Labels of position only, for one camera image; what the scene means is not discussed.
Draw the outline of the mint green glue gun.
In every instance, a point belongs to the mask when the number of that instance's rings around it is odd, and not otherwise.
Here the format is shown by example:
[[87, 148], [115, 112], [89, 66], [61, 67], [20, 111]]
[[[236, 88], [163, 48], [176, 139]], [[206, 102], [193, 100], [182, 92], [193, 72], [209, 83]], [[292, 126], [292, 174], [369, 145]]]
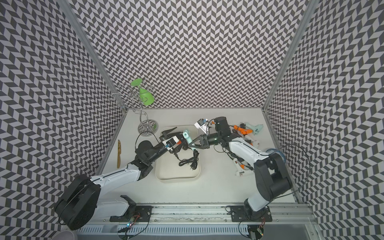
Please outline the mint green glue gun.
[[190, 136], [190, 132], [189, 132], [189, 130], [184, 130], [184, 131], [183, 131], [183, 137], [184, 137], [184, 139], [187, 141], [187, 143], [186, 143], [186, 145], [183, 147], [183, 149], [186, 150], [186, 149], [190, 148], [190, 149], [192, 149], [193, 151], [196, 150], [196, 148], [194, 148], [194, 147], [190, 147], [190, 146], [189, 146], [189, 144], [192, 143], [192, 138], [191, 138], [191, 136]]

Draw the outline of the cream plastic storage box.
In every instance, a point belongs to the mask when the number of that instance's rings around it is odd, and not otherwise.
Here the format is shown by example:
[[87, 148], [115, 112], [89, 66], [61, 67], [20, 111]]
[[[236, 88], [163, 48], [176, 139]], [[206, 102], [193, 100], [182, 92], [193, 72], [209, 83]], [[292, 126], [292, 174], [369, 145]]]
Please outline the cream plastic storage box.
[[[185, 125], [185, 126], [170, 126], [163, 129], [169, 130], [174, 127], [177, 127], [172, 133], [175, 132], [183, 132], [184, 130], [188, 130], [190, 133], [190, 137], [192, 139], [196, 138], [199, 135], [198, 130], [193, 125]], [[189, 159], [193, 157], [192, 150], [183, 150], [183, 148], [177, 153], [180, 160]], [[163, 183], [176, 183], [176, 182], [186, 182], [186, 181], [194, 181], [196, 180], [201, 173], [201, 165], [199, 161], [199, 165], [195, 170], [191, 168], [191, 164], [185, 164], [183, 166], [179, 166], [179, 160], [174, 154], [166, 152], [155, 162], [155, 176], [156, 178]]]

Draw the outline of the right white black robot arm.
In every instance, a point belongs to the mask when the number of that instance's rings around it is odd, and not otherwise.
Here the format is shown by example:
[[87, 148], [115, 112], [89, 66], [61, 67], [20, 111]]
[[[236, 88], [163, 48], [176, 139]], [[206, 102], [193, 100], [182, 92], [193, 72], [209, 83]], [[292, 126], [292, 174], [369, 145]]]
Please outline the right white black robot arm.
[[231, 131], [225, 117], [214, 119], [214, 134], [209, 134], [207, 119], [199, 119], [194, 126], [203, 131], [195, 138], [190, 147], [208, 149], [212, 145], [221, 145], [231, 157], [244, 160], [254, 172], [256, 190], [245, 200], [244, 212], [249, 220], [262, 218], [267, 212], [267, 205], [293, 187], [285, 165], [284, 156], [278, 151], [263, 152], [250, 145], [236, 132]]

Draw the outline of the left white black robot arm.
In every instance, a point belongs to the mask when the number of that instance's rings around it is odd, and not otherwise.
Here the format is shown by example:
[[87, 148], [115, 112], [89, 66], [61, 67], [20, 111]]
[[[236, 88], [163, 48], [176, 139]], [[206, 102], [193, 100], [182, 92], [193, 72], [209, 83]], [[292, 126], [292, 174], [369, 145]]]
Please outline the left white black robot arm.
[[157, 159], [166, 152], [178, 152], [187, 143], [184, 132], [176, 132], [175, 129], [163, 131], [160, 139], [155, 146], [150, 141], [141, 142], [135, 151], [135, 159], [121, 170], [93, 177], [75, 177], [54, 205], [59, 224], [78, 230], [93, 218], [109, 218], [118, 222], [129, 221], [139, 215], [136, 202], [126, 195], [121, 196], [122, 201], [100, 202], [99, 198], [144, 179]]

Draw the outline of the orange glue gun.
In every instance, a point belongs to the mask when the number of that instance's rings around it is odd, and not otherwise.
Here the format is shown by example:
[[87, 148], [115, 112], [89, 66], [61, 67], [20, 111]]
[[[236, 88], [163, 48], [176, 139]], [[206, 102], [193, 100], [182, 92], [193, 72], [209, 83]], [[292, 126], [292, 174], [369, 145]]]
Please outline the orange glue gun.
[[234, 129], [239, 132], [240, 134], [242, 135], [248, 135], [248, 134], [252, 134], [253, 131], [250, 130], [250, 129], [246, 129], [246, 128], [242, 128], [241, 126], [237, 126], [237, 125], [234, 125]]

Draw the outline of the mint glue gun at back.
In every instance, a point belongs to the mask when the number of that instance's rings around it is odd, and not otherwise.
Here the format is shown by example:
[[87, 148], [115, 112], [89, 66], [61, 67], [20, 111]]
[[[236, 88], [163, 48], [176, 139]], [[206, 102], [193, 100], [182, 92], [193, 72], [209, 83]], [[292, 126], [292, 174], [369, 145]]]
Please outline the mint glue gun at back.
[[258, 124], [254, 126], [254, 125], [251, 125], [250, 123], [245, 123], [245, 125], [247, 129], [252, 130], [253, 135], [258, 135], [264, 127], [263, 124]]

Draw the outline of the green plastic cup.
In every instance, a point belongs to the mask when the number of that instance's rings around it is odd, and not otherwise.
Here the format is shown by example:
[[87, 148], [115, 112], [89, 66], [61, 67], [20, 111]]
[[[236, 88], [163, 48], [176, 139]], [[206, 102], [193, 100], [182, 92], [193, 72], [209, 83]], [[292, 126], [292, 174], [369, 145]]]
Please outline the green plastic cup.
[[139, 89], [139, 98], [141, 100], [141, 103], [144, 106], [149, 106], [155, 102], [155, 98], [148, 90], [141, 87], [143, 80], [142, 79], [135, 79], [131, 82], [132, 87], [138, 87]]

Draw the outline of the wooden yellow knife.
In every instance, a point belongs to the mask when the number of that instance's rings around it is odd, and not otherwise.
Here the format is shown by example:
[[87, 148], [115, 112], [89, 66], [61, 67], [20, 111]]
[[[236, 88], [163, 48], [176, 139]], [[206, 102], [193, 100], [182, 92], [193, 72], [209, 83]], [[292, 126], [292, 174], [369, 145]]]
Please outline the wooden yellow knife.
[[121, 153], [122, 153], [122, 146], [121, 141], [118, 140], [118, 153], [117, 153], [117, 168], [119, 169], [121, 167]]

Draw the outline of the blue patterned ceramic bowl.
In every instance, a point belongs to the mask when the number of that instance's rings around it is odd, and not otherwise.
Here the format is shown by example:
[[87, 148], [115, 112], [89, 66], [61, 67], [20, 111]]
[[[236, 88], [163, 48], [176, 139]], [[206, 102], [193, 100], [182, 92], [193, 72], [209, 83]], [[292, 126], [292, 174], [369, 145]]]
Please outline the blue patterned ceramic bowl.
[[278, 149], [274, 149], [274, 148], [268, 148], [268, 149], [265, 149], [265, 152], [268, 154], [268, 155], [273, 155], [273, 154], [278, 154], [284, 163], [286, 163], [287, 161], [287, 158], [286, 156], [284, 155], [284, 153]]

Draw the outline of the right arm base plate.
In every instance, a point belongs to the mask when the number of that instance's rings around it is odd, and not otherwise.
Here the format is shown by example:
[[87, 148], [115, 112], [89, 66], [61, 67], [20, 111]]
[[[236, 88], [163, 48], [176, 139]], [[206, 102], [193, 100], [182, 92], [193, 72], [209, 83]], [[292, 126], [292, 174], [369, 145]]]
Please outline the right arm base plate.
[[254, 212], [251, 208], [245, 206], [227, 206], [226, 211], [230, 214], [232, 222], [272, 222], [272, 214], [269, 207]]

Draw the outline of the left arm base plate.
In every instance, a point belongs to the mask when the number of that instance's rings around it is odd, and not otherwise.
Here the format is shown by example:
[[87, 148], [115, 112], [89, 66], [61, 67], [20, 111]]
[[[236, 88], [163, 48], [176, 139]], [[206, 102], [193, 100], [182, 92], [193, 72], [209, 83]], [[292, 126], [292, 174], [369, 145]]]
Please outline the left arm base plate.
[[152, 210], [153, 206], [149, 205], [129, 207], [128, 210], [122, 216], [110, 217], [110, 222], [129, 222], [131, 219], [135, 220], [136, 217], [139, 217], [136, 220], [137, 223], [148, 223], [152, 216]]

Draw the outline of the aluminium rail frame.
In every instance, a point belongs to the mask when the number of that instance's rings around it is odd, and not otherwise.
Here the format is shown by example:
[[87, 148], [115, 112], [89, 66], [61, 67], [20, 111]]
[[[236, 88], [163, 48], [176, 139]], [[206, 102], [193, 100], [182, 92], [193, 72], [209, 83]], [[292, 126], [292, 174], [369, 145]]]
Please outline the aluminium rail frame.
[[271, 203], [254, 216], [246, 216], [241, 204], [149, 204], [140, 205], [141, 218], [127, 231], [128, 221], [92, 220], [75, 231], [79, 238], [136, 240], [146, 236], [193, 237], [234, 236], [241, 240], [324, 239], [312, 208], [307, 204]]

